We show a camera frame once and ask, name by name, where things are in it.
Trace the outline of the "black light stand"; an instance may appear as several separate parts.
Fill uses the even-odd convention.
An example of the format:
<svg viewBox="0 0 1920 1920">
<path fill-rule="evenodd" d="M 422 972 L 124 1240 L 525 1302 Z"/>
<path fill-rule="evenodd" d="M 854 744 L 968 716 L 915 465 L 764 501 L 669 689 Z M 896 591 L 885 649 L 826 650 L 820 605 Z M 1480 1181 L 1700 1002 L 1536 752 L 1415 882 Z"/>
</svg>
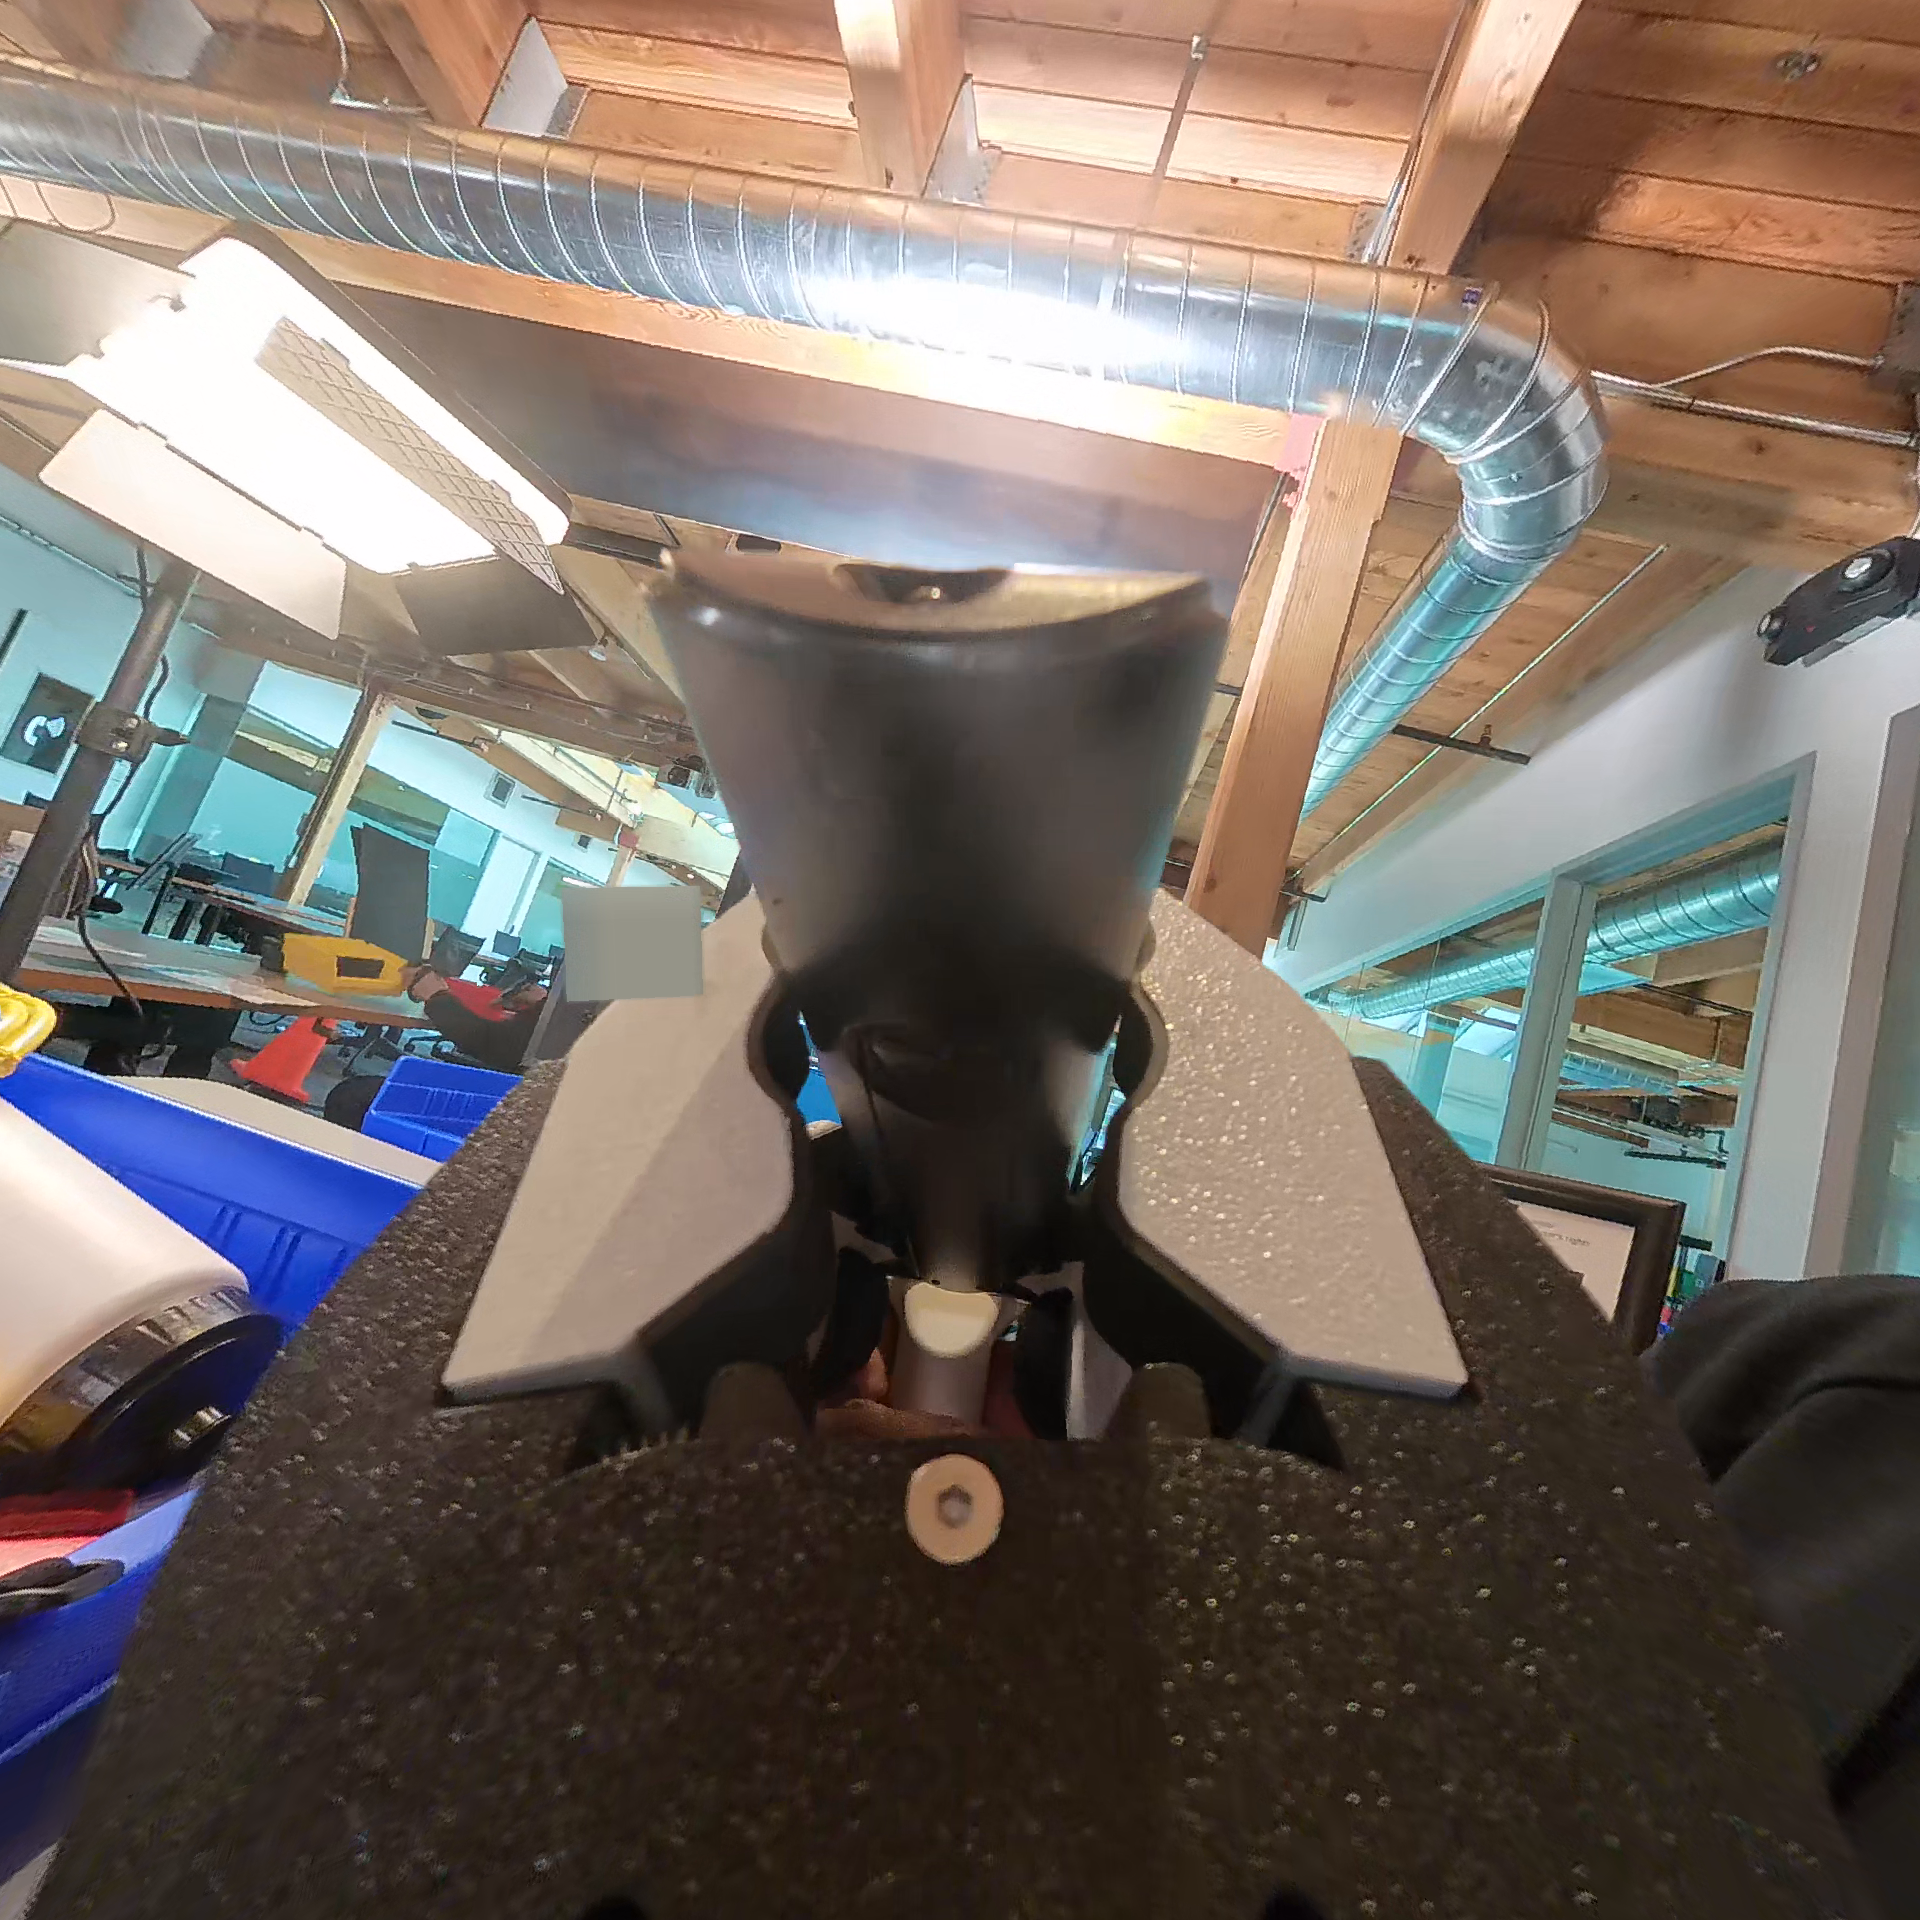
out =
<svg viewBox="0 0 1920 1920">
<path fill-rule="evenodd" d="M 130 762 L 148 742 L 140 706 L 162 661 L 164 641 L 179 624 L 198 574 L 183 559 L 167 559 L 157 582 L 142 594 L 142 609 L 127 647 L 118 655 L 108 689 L 80 724 L 50 806 L 42 814 L 27 852 L 3 908 L 3 978 L 21 985 L 32 934 L 62 894 L 66 870 L 90 839 L 91 818 L 117 762 Z"/>
</svg>

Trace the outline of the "black framed tag sign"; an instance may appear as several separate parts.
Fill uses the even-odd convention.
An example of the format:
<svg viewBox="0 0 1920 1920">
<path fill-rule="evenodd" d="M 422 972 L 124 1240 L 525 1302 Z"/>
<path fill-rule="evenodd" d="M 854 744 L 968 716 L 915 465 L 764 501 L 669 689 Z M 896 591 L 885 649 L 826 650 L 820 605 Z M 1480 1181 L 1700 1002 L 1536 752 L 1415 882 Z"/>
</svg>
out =
<svg viewBox="0 0 1920 1920">
<path fill-rule="evenodd" d="M 1480 1173 L 1578 1274 L 1626 1348 L 1638 1356 L 1653 1346 L 1682 1249 L 1684 1205 L 1538 1169 Z"/>
</svg>

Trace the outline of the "dark hanging ceiling panel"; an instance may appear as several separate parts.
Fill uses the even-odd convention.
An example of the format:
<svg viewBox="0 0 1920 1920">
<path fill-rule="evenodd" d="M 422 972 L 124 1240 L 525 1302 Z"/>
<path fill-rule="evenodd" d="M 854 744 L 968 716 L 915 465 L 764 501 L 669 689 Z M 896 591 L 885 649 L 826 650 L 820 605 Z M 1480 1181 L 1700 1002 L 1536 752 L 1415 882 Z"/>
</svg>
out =
<svg viewBox="0 0 1920 1920">
<path fill-rule="evenodd" d="M 570 494 L 858 559 L 1179 572 L 1228 605 L 1277 485 L 1197 449 L 351 294 Z"/>
</svg>

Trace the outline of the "red plastic piece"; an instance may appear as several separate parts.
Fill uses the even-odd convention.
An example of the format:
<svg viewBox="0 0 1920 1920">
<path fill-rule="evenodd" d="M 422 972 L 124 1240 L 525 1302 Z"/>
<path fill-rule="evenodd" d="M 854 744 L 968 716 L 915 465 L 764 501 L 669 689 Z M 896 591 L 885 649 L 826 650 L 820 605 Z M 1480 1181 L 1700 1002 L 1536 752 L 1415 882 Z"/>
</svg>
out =
<svg viewBox="0 0 1920 1920">
<path fill-rule="evenodd" d="M 133 1516 L 130 1490 L 8 1494 L 3 1500 L 3 1577 L 96 1543 Z"/>
</svg>

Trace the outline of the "wooden work table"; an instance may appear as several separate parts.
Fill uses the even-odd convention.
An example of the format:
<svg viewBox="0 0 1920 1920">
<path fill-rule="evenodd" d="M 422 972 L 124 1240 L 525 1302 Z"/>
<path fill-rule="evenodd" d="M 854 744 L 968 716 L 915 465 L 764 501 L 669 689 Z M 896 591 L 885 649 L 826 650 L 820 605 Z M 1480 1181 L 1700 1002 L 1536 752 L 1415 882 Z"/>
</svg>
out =
<svg viewBox="0 0 1920 1920">
<path fill-rule="evenodd" d="M 144 934 L 118 919 L 46 919 L 27 958 L 8 975 L 22 992 L 50 997 L 134 997 L 253 1009 L 268 1016 L 333 1016 L 366 1025 L 429 1028 L 432 1016 L 404 994 L 333 992 L 268 972 L 242 950 L 202 949 Z"/>
</svg>

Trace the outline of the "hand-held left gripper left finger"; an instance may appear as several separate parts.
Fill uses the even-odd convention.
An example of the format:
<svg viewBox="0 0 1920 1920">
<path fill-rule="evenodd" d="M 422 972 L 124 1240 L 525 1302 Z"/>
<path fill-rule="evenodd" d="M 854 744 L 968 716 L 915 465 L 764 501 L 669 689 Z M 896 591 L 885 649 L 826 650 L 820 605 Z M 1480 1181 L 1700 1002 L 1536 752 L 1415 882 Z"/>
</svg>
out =
<svg viewBox="0 0 1920 1920">
<path fill-rule="evenodd" d="M 707 1426 L 736 1366 L 779 1375 L 826 1320 L 806 1046 L 748 895 L 703 929 L 698 999 L 610 1006 L 559 1088 L 445 1360 L 445 1400 L 610 1388 L 635 1426 Z"/>
</svg>

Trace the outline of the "black wall poster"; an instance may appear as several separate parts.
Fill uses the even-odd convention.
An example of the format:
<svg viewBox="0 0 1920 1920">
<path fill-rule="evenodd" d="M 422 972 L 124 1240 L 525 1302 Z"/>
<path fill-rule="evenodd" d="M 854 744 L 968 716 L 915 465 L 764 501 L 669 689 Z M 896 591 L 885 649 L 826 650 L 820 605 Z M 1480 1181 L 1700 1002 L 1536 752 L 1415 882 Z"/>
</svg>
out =
<svg viewBox="0 0 1920 1920">
<path fill-rule="evenodd" d="M 54 775 L 64 767 L 93 694 L 50 674 L 37 674 L 3 741 L 3 761 Z"/>
</svg>

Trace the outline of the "blue storage bin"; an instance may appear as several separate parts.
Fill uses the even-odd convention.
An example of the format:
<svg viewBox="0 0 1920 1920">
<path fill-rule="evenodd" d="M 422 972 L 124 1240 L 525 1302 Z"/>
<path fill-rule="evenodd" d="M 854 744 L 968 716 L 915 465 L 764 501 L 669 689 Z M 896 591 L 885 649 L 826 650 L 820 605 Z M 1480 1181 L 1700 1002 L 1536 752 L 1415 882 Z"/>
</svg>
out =
<svg viewBox="0 0 1920 1920">
<path fill-rule="evenodd" d="M 445 1164 L 516 1084 L 512 1072 L 406 1054 L 376 1084 L 360 1134 Z"/>
<path fill-rule="evenodd" d="M 186 1106 L 164 1084 L 46 1058 L 5 1074 L 3 1100 L 229 1258 L 255 1306 L 278 1319 L 277 1356 L 432 1174 L 429 1161 L 370 1167 Z M 138 1615 L 205 1469 L 134 1494 L 127 1521 L 71 1557 L 5 1577 L 5 1866 L 59 1832 Z"/>
</svg>

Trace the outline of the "white film roll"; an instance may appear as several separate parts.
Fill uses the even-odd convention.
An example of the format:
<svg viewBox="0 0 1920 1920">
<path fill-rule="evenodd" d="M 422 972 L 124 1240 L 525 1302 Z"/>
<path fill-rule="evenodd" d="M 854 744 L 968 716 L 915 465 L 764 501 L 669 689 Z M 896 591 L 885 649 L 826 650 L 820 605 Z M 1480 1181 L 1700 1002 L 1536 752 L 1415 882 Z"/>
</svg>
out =
<svg viewBox="0 0 1920 1920">
<path fill-rule="evenodd" d="M 278 1343 L 229 1258 L 5 1109 L 5 1496 L 144 1494 L 202 1472 Z"/>
</svg>

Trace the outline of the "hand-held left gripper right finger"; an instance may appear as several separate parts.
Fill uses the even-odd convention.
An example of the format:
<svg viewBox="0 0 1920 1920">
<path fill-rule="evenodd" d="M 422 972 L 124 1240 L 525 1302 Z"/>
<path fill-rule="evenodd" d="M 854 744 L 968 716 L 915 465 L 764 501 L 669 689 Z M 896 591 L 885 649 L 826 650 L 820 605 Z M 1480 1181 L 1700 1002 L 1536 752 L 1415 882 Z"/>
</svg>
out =
<svg viewBox="0 0 1920 1920">
<path fill-rule="evenodd" d="M 1354 1058 L 1183 903 L 1156 895 L 1148 929 L 1091 1184 L 1091 1330 L 1190 1368 L 1215 1420 L 1299 1383 L 1455 1400 L 1469 1368 Z"/>
</svg>

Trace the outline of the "red storage bin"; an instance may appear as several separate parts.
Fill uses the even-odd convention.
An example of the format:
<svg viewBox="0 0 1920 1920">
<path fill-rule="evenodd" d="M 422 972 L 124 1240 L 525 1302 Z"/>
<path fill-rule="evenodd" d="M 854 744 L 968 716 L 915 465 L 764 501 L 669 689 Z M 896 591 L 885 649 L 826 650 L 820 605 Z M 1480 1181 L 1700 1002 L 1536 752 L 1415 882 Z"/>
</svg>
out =
<svg viewBox="0 0 1920 1920">
<path fill-rule="evenodd" d="M 524 980 L 507 992 L 448 978 L 428 964 L 399 973 L 406 997 L 422 1006 L 432 1028 L 468 1061 L 493 1072 L 519 1072 L 547 1000 L 547 986 Z"/>
</svg>

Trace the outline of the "orange traffic cone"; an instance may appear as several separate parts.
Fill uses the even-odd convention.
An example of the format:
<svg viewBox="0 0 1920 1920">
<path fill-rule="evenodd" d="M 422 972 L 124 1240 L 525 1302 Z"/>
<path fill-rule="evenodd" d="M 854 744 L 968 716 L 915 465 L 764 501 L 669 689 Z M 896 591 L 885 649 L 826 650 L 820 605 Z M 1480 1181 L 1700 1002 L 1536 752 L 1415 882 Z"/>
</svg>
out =
<svg viewBox="0 0 1920 1920">
<path fill-rule="evenodd" d="M 309 1092 L 307 1081 L 335 1038 L 340 1038 L 338 1016 L 301 1015 L 255 1052 L 236 1058 L 231 1074 L 260 1097 L 309 1110 L 315 1106 L 315 1097 Z"/>
</svg>

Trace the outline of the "silver spiral duct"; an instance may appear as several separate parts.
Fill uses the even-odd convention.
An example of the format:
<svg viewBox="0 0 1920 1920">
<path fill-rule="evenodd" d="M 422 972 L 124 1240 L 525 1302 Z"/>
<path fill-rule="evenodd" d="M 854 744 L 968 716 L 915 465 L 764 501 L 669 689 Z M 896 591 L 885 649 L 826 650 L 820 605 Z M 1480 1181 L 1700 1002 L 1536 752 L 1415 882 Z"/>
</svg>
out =
<svg viewBox="0 0 1920 1920">
<path fill-rule="evenodd" d="M 1592 519 L 1590 374 L 1538 302 L 1351 258 L 1124 232 L 5 62 L 5 174 L 608 294 L 1420 441 L 1440 562 L 1334 693 L 1319 809 Z"/>
</svg>

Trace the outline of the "wooden support post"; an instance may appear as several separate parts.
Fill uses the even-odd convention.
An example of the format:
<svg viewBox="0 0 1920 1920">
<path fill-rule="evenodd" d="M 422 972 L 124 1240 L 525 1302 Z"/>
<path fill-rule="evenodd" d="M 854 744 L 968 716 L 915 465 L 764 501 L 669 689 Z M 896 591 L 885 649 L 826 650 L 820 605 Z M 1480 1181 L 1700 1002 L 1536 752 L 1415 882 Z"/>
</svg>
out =
<svg viewBox="0 0 1920 1920">
<path fill-rule="evenodd" d="M 1183 903 L 1263 954 L 1359 575 L 1402 455 L 1389 426 L 1324 420 L 1284 525 L 1255 544 L 1231 613 L 1243 681 Z"/>
</svg>

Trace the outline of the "studio light panel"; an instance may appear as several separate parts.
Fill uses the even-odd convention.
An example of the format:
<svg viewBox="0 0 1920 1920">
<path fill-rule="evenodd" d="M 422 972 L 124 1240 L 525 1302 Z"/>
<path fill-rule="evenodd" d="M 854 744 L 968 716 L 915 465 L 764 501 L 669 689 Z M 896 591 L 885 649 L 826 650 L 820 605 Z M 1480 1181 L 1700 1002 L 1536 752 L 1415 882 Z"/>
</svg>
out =
<svg viewBox="0 0 1920 1920">
<path fill-rule="evenodd" d="M 603 645 L 559 492 L 268 232 L 164 269 L 8 224 L 3 280 L 5 368 L 90 400 L 39 465 L 76 508 L 319 639 L 363 569 L 437 655 Z"/>
</svg>

